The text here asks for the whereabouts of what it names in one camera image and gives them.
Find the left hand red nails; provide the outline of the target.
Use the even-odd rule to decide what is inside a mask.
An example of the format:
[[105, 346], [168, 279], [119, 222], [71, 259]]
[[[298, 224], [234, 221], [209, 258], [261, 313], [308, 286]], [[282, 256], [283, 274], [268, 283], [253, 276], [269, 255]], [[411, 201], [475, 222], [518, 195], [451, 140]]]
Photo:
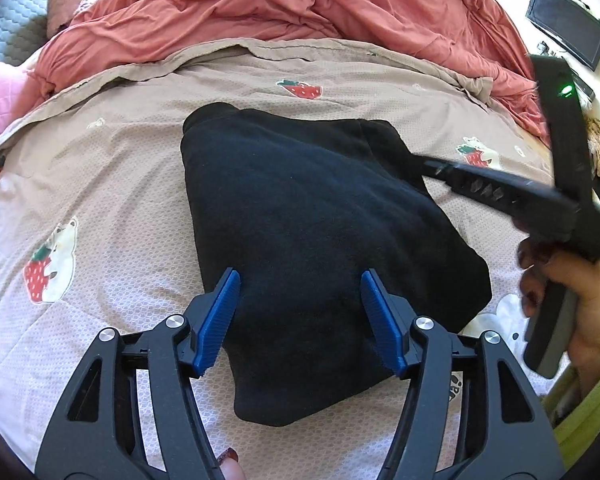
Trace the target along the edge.
[[246, 475], [239, 463], [239, 457], [234, 448], [227, 448], [216, 461], [225, 480], [246, 480]]

